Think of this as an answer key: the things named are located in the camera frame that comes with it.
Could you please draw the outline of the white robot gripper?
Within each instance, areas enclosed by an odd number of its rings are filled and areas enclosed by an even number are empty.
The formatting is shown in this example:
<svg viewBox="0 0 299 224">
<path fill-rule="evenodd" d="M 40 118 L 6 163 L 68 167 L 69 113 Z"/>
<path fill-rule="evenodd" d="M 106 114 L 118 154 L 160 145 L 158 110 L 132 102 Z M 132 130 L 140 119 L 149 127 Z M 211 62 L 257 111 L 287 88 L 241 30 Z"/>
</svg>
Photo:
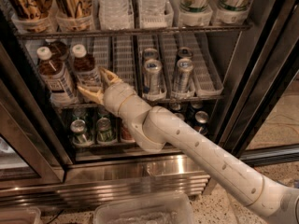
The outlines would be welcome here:
<svg viewBox="0 0 299 224">
<path fill-rule="evenodd" d="M 107 88 L 105 93 L 102 91 L 89 91 L 80 85 L 78 85 L 78 91 L 92 102 L 99 105 L 104 104 L 107 111 L 118 116 L 121 105 L 127 98 L 136 95 L 136 92 L 132 86 L 122 82 L 122 79 L 110 70 L 100 67 L 99 73 L 104 87 Z"/>
</svg>

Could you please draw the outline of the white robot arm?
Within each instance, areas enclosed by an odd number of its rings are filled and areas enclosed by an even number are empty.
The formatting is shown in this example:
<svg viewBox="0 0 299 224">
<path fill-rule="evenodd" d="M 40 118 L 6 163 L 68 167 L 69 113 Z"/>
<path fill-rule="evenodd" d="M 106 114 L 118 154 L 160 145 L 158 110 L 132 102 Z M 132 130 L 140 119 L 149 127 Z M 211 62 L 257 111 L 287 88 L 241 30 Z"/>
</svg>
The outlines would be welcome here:
<svg viewBox="0 0 299 224">
<path fill-rule="evenodd" d="M 77 85 L 87 99 L 122 119 L 137 144 L 149 153 L 169 143 L 192 159 L 228 193 L 268 224 L 299 224 L 299 189 L 262 175 L 194 130 L 162 106 L 152 106 L 115 73 L 101 67 L 104 85 Z"/>
</svg>

